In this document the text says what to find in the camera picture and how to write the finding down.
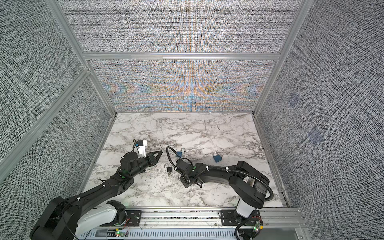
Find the blue padlock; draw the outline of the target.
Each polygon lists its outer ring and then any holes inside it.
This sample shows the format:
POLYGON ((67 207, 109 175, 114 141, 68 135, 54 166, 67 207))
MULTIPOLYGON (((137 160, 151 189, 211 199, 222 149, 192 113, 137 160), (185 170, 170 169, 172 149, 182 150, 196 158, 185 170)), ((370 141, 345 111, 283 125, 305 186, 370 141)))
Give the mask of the blue padlock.
POLYGON ((178 157, 179 159, 182 159, 184 154, 186 152, 186 149, 185 148, 181 148, 179 151, 176 151, 176 157, 178 157))
POLYGON ((213 159, 216 163, 221 162, 223 160, 220 154, 213 155, 213 159))

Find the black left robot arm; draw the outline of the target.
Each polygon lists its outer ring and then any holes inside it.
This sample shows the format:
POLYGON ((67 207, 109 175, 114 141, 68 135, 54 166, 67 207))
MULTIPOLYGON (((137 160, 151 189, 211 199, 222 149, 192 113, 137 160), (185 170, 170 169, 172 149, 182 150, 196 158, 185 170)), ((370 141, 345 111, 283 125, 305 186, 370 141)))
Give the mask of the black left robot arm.
POLYGON ((32 240, 73 240, 81 234, 81 219, 96 206, 128 190, 134 177, 155 166, 163 151, 139 157, 128 152, 117 171, 100 185, 69 198, 52 199, 30 232, 32 240))

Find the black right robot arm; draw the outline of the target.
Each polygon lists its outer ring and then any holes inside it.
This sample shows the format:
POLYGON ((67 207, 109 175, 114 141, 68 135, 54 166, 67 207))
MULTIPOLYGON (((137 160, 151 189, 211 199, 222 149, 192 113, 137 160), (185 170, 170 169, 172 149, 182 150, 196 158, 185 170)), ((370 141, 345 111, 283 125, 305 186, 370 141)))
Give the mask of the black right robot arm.
POLYGON ((264 207, 265 202, 274 198, 270 180, 250 164, 239 161, 229 167, 215 167, 203 163, 192 164, 185 158, 173 165, 181 177, 185 188, 197 185, 200 188, 206 183, 229 185, 240 197, 236 206, 236 214, 247 218, 254 210, 264 207))

